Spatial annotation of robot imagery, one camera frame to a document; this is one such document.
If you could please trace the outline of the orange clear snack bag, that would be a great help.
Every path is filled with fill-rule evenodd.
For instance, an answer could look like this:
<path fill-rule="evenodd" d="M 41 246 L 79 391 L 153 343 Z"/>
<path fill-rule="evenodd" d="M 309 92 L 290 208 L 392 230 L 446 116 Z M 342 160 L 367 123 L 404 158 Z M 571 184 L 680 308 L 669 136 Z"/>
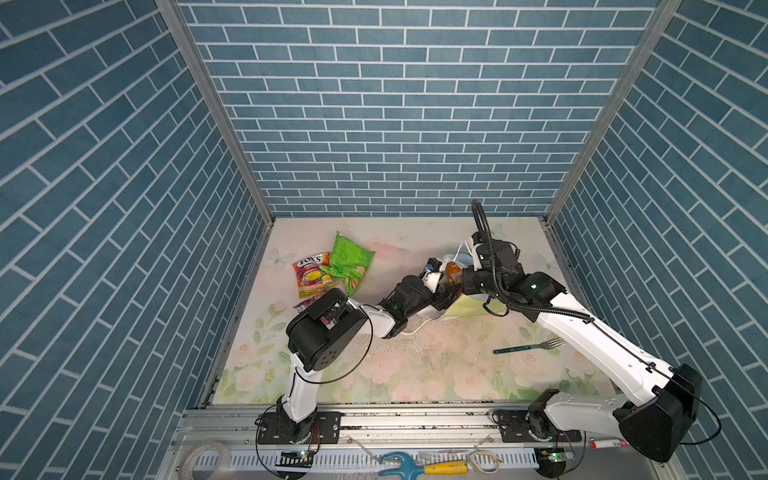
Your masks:
<path fill-rule="evenodd" d="M 445 280 L 448 284 L 452 285 L 461 285 L 462 281 L 462 267 L 458 265 L 456 262 L 448 262 L 445 265 L 445 269 L 443 271 L 445 275 Z"/>

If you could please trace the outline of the floral paper gift bag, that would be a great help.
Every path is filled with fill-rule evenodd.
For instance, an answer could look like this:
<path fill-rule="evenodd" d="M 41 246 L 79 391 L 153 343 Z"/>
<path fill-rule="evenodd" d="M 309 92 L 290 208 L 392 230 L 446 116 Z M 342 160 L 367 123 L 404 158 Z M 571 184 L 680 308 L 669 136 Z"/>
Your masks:
<path fill-rule="evenodd" d="M 401 280 L 388 310 L 399 311 L 396 316 L 404 320 L 404 336 L 439 321 L 509 313 L 495 296 L 490 273 L 475 267 L 483 260 L 482 246 L 480 240 L 465 240 L 455 253 L 430 258 L 421 273 Z"/>

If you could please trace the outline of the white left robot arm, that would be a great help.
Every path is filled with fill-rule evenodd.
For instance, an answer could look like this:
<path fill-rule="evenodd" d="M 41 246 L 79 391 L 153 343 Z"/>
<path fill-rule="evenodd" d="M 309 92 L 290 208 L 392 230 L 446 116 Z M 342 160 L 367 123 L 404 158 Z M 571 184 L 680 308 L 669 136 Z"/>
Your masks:
<path fill-rule="evenodd" d="M 456 291 L 440 285 L 437 273 L 404 277 L 376 305 L 357 302 L 339 288 L 322 294 L 286 328 L 291 352 L 290 379 L 275 411 L 263 419 L 260 439 L 272 444 L 300 443 L 316 431 L 317 394 L 323 370 L 367 326 L 373 338 L 402 334 L 414 316 L 439 318 L 456 300 Z"/>

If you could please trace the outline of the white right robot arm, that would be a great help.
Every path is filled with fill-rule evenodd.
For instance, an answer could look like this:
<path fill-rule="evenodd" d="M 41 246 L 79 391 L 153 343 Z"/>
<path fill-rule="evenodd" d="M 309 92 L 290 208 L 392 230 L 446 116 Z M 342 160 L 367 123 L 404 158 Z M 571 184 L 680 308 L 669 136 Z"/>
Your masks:
<path fill-rule="evenodd" d="M 550 275 L 525 273 L 517 246 L 493 237 L 480 201 L 473 201 L 472 213 L 477 231 L 471 237 L 473 264 L 462 274 L 464 294 L 483 294 L 489 302 L 500 302 L 504 315 L 520 313 L 554 333 L 618 389 L 602 400 L 545 391 L 529 407 L 537 435 L 557 430 L 614 435 L 653 461 L 668 461 L 697 419 L 703 403 L 701 374 L 633 344 Z"/>

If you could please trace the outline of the orange Fox's fruits candy bag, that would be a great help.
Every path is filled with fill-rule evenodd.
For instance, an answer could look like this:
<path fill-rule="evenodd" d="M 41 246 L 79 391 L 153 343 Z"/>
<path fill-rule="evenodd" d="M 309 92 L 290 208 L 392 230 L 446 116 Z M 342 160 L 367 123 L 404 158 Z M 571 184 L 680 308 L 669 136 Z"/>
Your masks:
<path fill-rule="evenodd" d="M 300 299 L 323 294 L 337 285 L 337 281 L 323 270 L 323 267 L 329 266 L 329 261 L 330 253 L 323 252 L 293 264 Z"/>

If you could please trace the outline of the purple Fox's berries candy bag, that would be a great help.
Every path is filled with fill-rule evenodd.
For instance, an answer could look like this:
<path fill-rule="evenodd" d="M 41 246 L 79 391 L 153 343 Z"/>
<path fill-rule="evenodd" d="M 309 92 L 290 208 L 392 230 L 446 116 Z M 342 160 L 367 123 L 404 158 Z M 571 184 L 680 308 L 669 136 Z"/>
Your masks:
<path fill-rule="evenodd" d="M 299 302 L 298 304 L 296 304 L 294 306 L 294 309 L 298 313 L 301 313 L 301 312 L 305 311 L 308 307 L 312 306 L 316 301 L 317 301 L 316 297 L 309 297 L 309 298 Z"/>

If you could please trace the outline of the green chips bag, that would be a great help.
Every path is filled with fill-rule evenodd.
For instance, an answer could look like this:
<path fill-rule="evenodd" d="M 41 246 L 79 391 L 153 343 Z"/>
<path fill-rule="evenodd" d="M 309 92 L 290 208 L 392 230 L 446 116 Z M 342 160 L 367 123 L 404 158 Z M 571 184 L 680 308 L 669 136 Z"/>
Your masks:
<path fill-rule="evenodd" d="M 340 281 L 347 295 L 352 296 L 363 281 L 374 256 L 373 251 L 364 249 L 337 232 L 328 264 L 321 266 L 320 270 Z"/>

